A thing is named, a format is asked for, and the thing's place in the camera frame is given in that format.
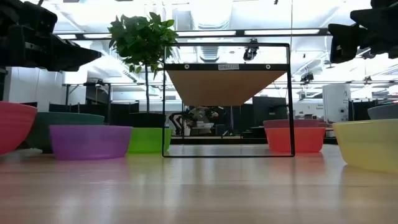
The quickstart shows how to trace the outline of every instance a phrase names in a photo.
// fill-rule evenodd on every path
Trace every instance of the green bowl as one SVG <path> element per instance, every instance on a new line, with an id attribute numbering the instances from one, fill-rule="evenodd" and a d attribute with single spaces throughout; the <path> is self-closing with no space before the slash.
<path id="1" fill-rule="evenodd" d="M 104 116 L 92 114 L 39 112 L 26 142 L 30 147 L 41 149 L 44 153 L 52 153 L 50 125 L 102 125 L 104 119 Z"/>
<path id="2" fill-rule="evenodd" d="M 169 150 L 173 130 L 165 128 L 164 150 Z M 162 153 L 162 128 L 134 128 L 128 154 Z"/>

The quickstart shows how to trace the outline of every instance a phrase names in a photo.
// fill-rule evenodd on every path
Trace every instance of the bowl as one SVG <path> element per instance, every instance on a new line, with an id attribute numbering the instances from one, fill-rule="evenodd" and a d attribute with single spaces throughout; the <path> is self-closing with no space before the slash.
<path id="1" fill-rule="evenodd" d="M 398 119 L 398 104 L 369 108 L 368 114 L 371 119 Z"/>
<path id="2" fill-rule="evenodd" d="M 265 128 L 289 128 L 290 123 L 288 119 L 268 120 L 262 122 Z M 295 119 L 295 128 L 304 127 L 319 127 L 319 120 L 315 119 Z"/>
<path id="3" fill-rule="evenodd" d="M 41 149 L 44 153 L 52 153 L 49 126 L 56 124 L 102 125 L 104 117 L 81 113 L 39 112 L 36 115 L 32 131 L 26 139 L 28 145 Z"/>
<path id="4" fill-rule="evenodd" d="M 165 128 L 164 151 L 169 150 L 173 130 Z M 162 153 L 162 128 L 134 128 L 129 154 Z"/>
<path id="5" fill-rule="evenodd" d="M 132 127 L 50 125 L 55 157 L 59 160 L 97 160 L 124 157 Z"/>
<path id="6" fill-rule="evenodd" d="M 333 129 L 347 164 L 398 172 L 398 119 L 334 123 Z"/>
<path id="7" fill-rule="evenodd" d="M 0 101 L 0 154 L 15 150 L 29 134 L 37 108 Z"/>
<path id="8" fill-rule="evenodd" d="M 325 128 L 294 128 L 295 152 L 316 153 L 321 151 Z M 266 128 L 271 152 L 290 153 L 290 128 Z"/>

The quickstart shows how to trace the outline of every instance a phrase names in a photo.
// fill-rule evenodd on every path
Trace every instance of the wooden board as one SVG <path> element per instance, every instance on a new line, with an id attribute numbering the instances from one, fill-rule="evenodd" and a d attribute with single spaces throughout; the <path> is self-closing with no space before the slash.
<path id="1" fill-rule="evenodd" d="M 258 146 L 171 146 L 198 154 Z M 295 158 L 56 161 L 0 157 L 3 224 L 390 224 L 398 175 L 346 166 L 338 146 Z"/>
<path id="2" fill-rule="evenodd" d="M 167 73 L 187 106 L 240 106 L 285 72 L 168 70 Z"/>

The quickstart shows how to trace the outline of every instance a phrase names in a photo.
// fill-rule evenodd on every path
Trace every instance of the label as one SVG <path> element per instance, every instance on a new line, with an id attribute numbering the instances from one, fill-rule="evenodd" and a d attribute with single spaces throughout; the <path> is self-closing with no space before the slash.
<path id="1" fill-rule="evenodd" d="M 239 64 L 218 65 L 218 70 L 239 70 Z"/>

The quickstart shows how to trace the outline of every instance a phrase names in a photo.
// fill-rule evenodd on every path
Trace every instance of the plant stem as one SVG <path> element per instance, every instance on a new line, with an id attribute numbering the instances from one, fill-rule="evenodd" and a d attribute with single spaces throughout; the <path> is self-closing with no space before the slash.
<path id="1" fill-rule="evenodd" d="M 149 79 L 148 79 L 148 64 L 145 63 L 145 86 L 147 95 L 147 113 L 149 113 Z"/>

